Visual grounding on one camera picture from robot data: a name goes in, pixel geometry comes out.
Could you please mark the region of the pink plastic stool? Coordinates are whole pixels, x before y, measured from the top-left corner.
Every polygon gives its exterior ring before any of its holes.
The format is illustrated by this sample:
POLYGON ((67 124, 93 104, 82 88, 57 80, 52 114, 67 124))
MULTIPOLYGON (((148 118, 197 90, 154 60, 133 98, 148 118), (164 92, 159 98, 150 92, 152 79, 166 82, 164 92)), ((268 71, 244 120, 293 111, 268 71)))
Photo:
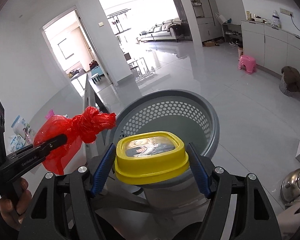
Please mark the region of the pink plastic stool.
POLYGON ((256 60, 254 57, 248 56, 248 55, 241 55, 239 58, 239 69, 245 69, 245 72, 247 74, 253 74, 256 72, 256 60))

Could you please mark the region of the wet wipes packet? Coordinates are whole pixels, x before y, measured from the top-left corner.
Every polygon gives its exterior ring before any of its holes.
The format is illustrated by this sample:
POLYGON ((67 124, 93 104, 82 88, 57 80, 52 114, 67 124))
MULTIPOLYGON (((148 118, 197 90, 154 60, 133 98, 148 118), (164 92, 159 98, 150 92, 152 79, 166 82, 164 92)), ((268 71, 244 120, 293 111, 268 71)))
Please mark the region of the wet wipes packet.
POLYGON ((17 116, 11 125, 14 136, 10 137, 8 151, 13 153, 33 143, 36 132, 21 116, 17 116))

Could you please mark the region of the white bottle on cabinet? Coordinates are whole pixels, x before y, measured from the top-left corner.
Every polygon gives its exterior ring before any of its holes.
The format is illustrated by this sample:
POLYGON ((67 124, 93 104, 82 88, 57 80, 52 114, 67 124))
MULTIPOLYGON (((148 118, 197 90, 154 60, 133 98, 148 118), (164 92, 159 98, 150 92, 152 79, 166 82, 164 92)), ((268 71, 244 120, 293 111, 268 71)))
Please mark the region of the white bottle on cabinet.
POLYGON ((281 28, 280 17, 276 10, 273 11, 273 26, 275 26, 277 28, 281 28))

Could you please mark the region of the yellow lidded plastic container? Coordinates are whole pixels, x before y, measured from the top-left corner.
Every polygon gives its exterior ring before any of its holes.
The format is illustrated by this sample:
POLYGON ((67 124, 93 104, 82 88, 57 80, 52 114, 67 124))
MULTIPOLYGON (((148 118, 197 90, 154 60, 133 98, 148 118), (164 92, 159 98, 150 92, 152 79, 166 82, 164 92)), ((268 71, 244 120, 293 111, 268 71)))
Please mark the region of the yellow lidded plastic container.
POLYGON ((189 166, 184 142, 171 132, 131 135, 116 145, 115 176, 126 184, 160 183, 182 175, 189 166))

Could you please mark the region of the grey sofa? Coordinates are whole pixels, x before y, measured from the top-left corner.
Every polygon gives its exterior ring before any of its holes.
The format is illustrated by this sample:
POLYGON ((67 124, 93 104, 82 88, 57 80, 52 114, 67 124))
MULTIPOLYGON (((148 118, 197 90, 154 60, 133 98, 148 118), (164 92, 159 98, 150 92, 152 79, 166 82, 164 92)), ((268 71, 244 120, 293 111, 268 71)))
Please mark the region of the grey sofa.
POLYGON ((166 20, 161 23, 157 23, 151 27, 148 31, 142 31, 139 34, 139 42, 148 41, 179 41, 182 39, 190 38, 190 29, 186 21, 182 21, 179 18, 166 20))

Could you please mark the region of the red plastic bag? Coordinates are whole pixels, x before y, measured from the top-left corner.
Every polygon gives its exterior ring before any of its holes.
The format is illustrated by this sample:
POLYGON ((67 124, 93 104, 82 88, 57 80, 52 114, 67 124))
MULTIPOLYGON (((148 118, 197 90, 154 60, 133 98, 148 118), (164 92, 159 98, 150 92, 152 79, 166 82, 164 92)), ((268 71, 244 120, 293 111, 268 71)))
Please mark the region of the red plastic bag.
POLYGON ((82 114, 73 118, 62 115, 52 116, 37 132, 33 145, 38 146, 58 135, 65 135, 66 143, 52 150, 43 161, 46 170, 63 175, 65 167, 83 143, 95 142, 98 133, 105 129, 112 129, 115 125, 115 113, 101 113, 96 107, 88 106, 82 114))

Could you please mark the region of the white low cabinet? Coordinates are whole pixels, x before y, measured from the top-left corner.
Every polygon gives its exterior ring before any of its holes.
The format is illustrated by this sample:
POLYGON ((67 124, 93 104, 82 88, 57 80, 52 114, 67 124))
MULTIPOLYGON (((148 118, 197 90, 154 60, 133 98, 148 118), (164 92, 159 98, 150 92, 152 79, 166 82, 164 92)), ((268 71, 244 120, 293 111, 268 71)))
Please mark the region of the white low cabinet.
POLYGON ((280 75, 284 66, 300 73, 300 37, 271 25, 242 21, 243 54, 273 75, 280 75))

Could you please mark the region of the brown cloth on basket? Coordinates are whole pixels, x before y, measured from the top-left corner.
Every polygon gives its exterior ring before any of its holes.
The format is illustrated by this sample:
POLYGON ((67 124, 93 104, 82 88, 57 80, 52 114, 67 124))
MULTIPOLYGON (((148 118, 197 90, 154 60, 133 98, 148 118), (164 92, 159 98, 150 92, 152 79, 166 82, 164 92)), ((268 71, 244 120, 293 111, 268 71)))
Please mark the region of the brown cloth on basket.
POLYGON ((286 96, 300 92, 300 73, 296 68, 285 66, 281 69, 280 91, 286 96))

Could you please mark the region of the grey perforated trash basket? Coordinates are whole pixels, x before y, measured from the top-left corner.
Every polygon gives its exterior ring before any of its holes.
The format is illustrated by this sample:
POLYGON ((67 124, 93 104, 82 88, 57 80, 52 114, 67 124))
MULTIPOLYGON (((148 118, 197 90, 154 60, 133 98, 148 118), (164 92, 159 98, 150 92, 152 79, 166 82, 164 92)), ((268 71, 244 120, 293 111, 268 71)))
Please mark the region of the grey perforated trash basket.
MULTIPOLYGON (((185 90, 161 90, 147 94, 127 106, 117 117, 116 126, 107 134, 107 142, 117 145, 131 135, 166 131, 185 144, 193 143, 197 153, 205 157, 210 175, 211 194, 214 165, 211 158, 219 142, 218 116, 211 104, 196 93, 185 90)), ((191 169, 176 178, 139 186, 154 209, 168 210, 201 202, 205 196, 198 190, 191 169)))

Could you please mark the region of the stainless steel kettle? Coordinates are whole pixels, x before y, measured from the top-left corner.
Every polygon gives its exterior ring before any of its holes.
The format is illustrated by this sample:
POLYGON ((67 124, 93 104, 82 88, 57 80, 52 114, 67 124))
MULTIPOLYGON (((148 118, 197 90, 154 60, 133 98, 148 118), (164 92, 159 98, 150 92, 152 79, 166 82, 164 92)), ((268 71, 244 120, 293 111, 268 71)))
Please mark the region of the stainless steel kettle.
POLYGON ((300 168, 290 172, 282 181, 280 196, 285 203, 300 197, 300 168))

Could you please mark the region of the blue kids table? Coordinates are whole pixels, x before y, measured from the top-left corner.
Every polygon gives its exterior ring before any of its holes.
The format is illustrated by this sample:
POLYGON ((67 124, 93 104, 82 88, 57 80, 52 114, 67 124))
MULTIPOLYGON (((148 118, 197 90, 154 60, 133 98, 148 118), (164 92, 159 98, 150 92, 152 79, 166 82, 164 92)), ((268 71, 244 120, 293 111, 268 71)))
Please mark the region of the blue kids table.
POLYGON ((102 76, 104 76, 104 73, 102 72, 102 69, 100 66, 96 66, 93 69, 91 69, 91 79, 94 84, 101 81, 102 76))

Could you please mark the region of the shoe rack with shoes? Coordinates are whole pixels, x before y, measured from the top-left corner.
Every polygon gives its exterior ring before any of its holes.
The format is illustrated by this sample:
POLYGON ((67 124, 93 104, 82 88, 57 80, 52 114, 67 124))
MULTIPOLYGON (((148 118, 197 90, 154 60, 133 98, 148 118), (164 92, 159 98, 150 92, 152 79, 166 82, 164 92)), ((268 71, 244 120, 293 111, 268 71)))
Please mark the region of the shoe rack with shoes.
POLYGON ((223 23, 223 37, 226 43, 232 46, 243 47, 242 28, 239 24, 223 23))

